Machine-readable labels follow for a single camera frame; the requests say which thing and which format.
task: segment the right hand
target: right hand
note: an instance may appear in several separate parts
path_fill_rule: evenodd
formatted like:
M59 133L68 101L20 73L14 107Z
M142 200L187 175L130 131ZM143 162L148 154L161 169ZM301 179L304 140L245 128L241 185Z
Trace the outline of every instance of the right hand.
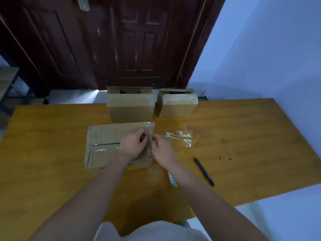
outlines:
M151 147L156 161L167 170L177 162L171 143L165 135L153 134Z

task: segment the pen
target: pen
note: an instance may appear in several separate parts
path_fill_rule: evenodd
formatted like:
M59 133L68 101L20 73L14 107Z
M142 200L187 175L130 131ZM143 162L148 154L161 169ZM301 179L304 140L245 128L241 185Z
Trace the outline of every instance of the pen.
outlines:
M198 159L196 159L194 157L194 160L196 162L196 164L198 165L198 167L200 168L200 170L202 171L203 175L205 176L205 178L207 179L207 181L212 185L214 186L214 182L213 180L211 179L210 175L208 175L208 173L206 172L206 170L204 169L204 167L202 166L202 164L199 162Z

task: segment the open cardboard box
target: open cardboard box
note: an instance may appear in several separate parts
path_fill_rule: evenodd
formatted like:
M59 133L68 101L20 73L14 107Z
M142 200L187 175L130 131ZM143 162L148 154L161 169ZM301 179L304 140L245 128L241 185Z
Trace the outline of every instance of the open cardboard box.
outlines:
M151 121L155 97L149 87L107 87L107 107L113 123Z
M103 169L118 152L120 141L129 132L140 127L150 127L151 132L153 133L155 123L136 122L89 126L84 167L93 174L98 173L98 171ZM153 160L153 157L149 157L146 146L141 154L130 162L126 169L133 170L149 167L152 165Z
M193 89L160 89L156 107L159 117L189 117L197 104Z

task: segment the left hand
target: left hand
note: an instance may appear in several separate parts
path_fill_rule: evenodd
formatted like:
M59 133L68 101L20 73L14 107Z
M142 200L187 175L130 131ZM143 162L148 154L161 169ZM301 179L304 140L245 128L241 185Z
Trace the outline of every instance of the left hand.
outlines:
M128 157L128 160L131 161L138 157L147 142L147 130L145 128L135 129L122 139L118 152Z

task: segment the dark brown door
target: dark brown door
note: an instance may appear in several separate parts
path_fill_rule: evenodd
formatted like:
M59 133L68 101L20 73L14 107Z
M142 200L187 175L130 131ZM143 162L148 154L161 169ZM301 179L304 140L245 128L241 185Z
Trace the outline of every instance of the dark brown door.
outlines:
M51 89L95 89L71 0L0 0L0 15Z
M171 87L201 0L89 0L77 16L99 89Z
M50 88L174 86L201 0L0 0Z

